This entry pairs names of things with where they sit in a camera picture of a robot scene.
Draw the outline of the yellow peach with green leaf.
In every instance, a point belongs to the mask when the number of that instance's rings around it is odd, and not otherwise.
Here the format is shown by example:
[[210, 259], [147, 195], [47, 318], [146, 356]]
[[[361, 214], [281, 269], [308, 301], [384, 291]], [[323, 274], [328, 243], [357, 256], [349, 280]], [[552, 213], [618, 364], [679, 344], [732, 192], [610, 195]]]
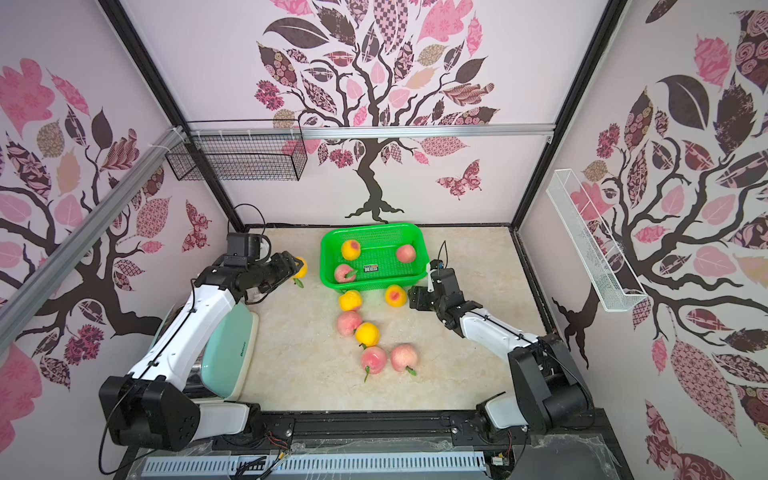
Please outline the yellow peach with green leaf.
[[304, 287], [303, 279], [308, 272], [307, 262], [302, 257], [296, 257], [295, 262], [296, 262], [298, 271], [293, 276], [293, 282], [299, 288], [303, 288]]

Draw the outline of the yellow peach with red spot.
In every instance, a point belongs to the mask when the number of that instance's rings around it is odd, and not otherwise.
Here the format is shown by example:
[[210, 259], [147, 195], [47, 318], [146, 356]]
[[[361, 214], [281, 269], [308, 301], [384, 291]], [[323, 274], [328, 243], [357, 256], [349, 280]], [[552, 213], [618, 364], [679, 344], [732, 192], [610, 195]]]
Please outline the yellow peach with red spot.
[[357, 260], [361, 255], [361, 245], [356, 240], [347, 240], [341, 247], [342, 257], [347, 261]]

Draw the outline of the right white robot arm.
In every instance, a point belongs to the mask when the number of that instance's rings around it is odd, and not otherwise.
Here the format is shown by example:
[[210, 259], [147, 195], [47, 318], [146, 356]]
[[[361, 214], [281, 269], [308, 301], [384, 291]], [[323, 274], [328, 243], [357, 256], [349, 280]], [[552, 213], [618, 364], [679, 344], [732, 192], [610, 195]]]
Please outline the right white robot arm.
[[413, 286], [407, 295], [411, 309], [435, 313], [444, 327], [507, 363], [512, 391], [478, 405], [480, 425], [488, 433], [525, 427], [545, 434], [567, 428], [593, 408], [591, 393], [558, 335], [537, 336], [509, 325], [465, 299], [453, 276]]

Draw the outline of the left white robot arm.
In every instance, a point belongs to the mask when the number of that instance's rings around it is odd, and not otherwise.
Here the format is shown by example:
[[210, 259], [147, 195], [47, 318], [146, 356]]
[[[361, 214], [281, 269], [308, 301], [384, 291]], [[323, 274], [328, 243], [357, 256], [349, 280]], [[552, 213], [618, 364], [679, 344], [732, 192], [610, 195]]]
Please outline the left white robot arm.
[[188, 444], [242, 433], [252, 407], [235, 396], [201, 401], [185, 394], [189, 374], [222, 321], [243, 309], [246, 292], [269, 294], [304, 266], [289, 252], [270, 258], [228, 258], [205, 268], [192, 282], [178, 318], [124, 376], [99, 389], [103, 436], [120, 446], [180, 451]]

